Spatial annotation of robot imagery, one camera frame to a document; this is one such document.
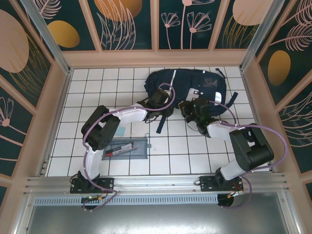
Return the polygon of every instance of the flower illustration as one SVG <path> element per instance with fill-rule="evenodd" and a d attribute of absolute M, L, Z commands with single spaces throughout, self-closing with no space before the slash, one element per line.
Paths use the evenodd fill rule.
<path fill-rule="evenodd" d="M 175 13 L 162 13 L 161 14 L 162 21 L 164 22 L 164 25 L 166 27 L 167 32 L 167 41 L 169 45 L 169 49 L 171 49 L 170 41 L 169 41 L 169 34 L 168 34 L 168 28 L 179 26 L 181 24 L 181 21 L 179 21 L 179 17 Z"/>
<path fill-rule="evenodd" d="M 191 5 L 203 5 L 212 3 L 215 0 L 182 0 L 183 5 L 185 6 L 191 6 Z"/>
<path fill-rule="evenodd" d="M 7 104 L 3 97 L 0 97 L 0 126 L 10 125 L 10 118 L 13 112 L 14 102 L 8 98 Z"/>
<path fill-rule="evenodd" d="M 7 100 L 7 102 L 5 102 L 5 99 L 4 97 L 0 97 L 0 127 L 10 127 L 12 128 L 13 130 L 19 132 L 19 133 L 22 133 L 24 135 L 26 135 L 26 133 L 16 129 L 15 127 L 11 126 L 10 125 L 10 119 L 11 119 L 11 116 L 12 116 L 12 112 L 13 112 L 13 107 L 14 107 L 14 102 L 13 100 L 9 99 Z M 9 141 L 13 144 L 16 144 L 16 145 L 19 145 L 19 146 L 23 146 L 23 144 L 17 142 L 17 141 L 14 141 L 12 139 L 9 139 L 3 135 L 0 135 L 0 138 L 1 139 L 4 139 L 6 141 Z"/>
<path fill-rule="evenodd" d="M 187 14 L 187 23 L 191 32 L 190 49 L 192 48 L 193 33 L 205 32 L 211 30 L 211 23 L 209 23 L 209 13 L 198 13 L 194 18 L 194 12 Z"/>
<path fill-rule="evenodd" d="M 215 0 L 182 0 L 184 7 L 183 7 L 183 13 L 182 13 L 182 26 L 181 26 L 181 49 L 183 49 L 183 26 L 184 26 L 184 16 L 185 16 L 186 7 L 191 6 L 191 5 L 209 4 L 214 1 Z"/>

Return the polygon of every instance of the pink leaf illustration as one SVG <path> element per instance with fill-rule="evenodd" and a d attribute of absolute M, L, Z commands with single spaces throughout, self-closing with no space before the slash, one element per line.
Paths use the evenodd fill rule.
<path fill-rule="evenodd" d="M 312 92 L 300 102 L 284 107 L 280 117 L 291 146 L 312 145 Z"/>
<path fill-rule="evenodd" d="M 296 21 L 300 25 L 311 24 L 312 22 L 312 0 L 301 0 L 297 13 L 295 14 Z"/>
<path fill-rule="evenodd" d="M 285 42 L 288 50 L 304 51 L 312 42 L 312 24 L 294 26 L 285 39 L 275 41 L 270 46 L 282 41 Z"/>
<path fill-rule="evenodd" d="M 100 42 L 103 48 L 105 50 L 125 50 L 130 46 L 130 49 L 133 49 L 136 42 L 136 27 L 131 12 L 124 8 L 120 1 L 119 8 L 112 0 L 108 0 L 109 8 L 103 0 L 98 2 L 107 16 L 102 17 L 97 13 L 102 25 Z"/>
<path fill-rule="evenodd" d="M 42 18 L 51 20 L 56 16 L 61 6 L 60 0 L 34 0 Z"/>

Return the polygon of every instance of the metal plate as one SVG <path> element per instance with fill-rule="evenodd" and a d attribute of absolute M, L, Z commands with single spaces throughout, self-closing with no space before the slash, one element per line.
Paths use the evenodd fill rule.
<path fill-rule="evenodd" d="M 86 206 L 101 205 L 110 197 L 103 200 L 94 200 L 86 203 Z M 81 206 L 86 197 L 71 196 L 39 196 L 36 197 L 34 206 Z M 217 204 L 217 194 L 199 195 L 119 195 L 114 197 L 110 205 L 172 205 L 172 204 Z"/>
<path fill-rule="evenodd" d="M 199 182 L 202 192 L 235 191 L 237 188 L 233 183 L 241 190 L 244 190 L 242 179 L 239 177 L 227 181 L 222 188 L 219 188 L 214 176 L 201 176 L 199 177 Z"/>
<path fill-rule="evenodd" d="M 114 178 L 99 178 L 99 181 L 97 183 L 99 186 L 104 187 L 105 189 L 113 189 L 114 188 Z M 87 188 L 85 185 L 81 182 L 80 179 L 75 178 L 72 179 L 72 185 L 70 188 L 71 194 L 100 194 L 102 193 L 102 190 L 99 188 Z"/>

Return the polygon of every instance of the backpack strap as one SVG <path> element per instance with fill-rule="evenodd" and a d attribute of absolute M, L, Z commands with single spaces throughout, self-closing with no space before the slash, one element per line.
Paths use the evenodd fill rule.
<path fill-rule="evenodd" d="M 167 118 L 167 117 L 165 117 L 165 116 L 161 117 L 161 120 L 160 120 L 160 122 L 159 122 L 158 128 L 157 128 L 157 130 L 156 130 L 156 133 L 161 134 L 161 130 L 162 130 L 162 127 L 163 127 L 164 124 L 165 124 L 166 118 Z"/>
<path fill-rule="evenodd" d="M 219 72 L 219 73 L 223 76 L 223 78 L 225 78 L 225 79 L 226 79 L 225 75 L 223 74 L 223 72 L 221 72 L 221 71 L 220 71 L 220 69 L 219 69 L 219 68 L 216 68 L 215 70 L 216 70 L 216 71 L 218 71 L 218 72 Z"/>
<path fill-rule="evenodd" d="M 237 95 L 238 95 L 237 92 L 233 93 L 231 100 L 228 102 L 228 104 L 225 105 L 227 108 L 230 108 L 233 105 L 235 99 L 237 98 Z"/>
<path fill-rule="evenodd" d="M 176 70 L 174 71 L 174 74 L 173 74 L 173 76 L 172 76 L 172 79 L 171 79 L 171 82 L 170 82 L 171 85 L 173 85 L 175 77 L 176 77 Z M 162 127 L 163 127 L 164 124 L 165 124 L 166 118 L 167 118 L 167 117 L 165 117 L 165 116 L 163 116 L 163 117 L 161 118 L 161 120 L 160 120 L 160 122 L 159 122 L 159 125 L 158 125 L 158 128 L 157 128 L 157 130 L 156 130 L 156 133 L 161 134 L 161 130 L 162 130 Z"/>

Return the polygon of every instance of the navy blue backpack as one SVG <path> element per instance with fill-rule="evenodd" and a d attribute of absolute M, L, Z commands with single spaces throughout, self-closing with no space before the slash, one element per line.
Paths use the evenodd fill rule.
<path fill-rule="evenodd" d="M 207 100 L 216 101 L 230 108 L 237 94 L 234 92 L 229 103 L 225 103 L 226 98 L 226 77 L 217 68 L 222 76 L 217 73 L 197 70 L 197 69 L 164 69 L 151 73 L 145 81 L 145 90 L 148 97 L 151 97 L 162 83 L 169 83 L 175 89 L 174 106 L 178 108 L 181 101 L 192 101 L 195 98 L 206 98 Z M 212 117 L 219 116 L 226 109 L 220 105 L 209 103 L 209 110 Z M 159 125 L 157 132 L 161 131 L 162 124 Z"/>

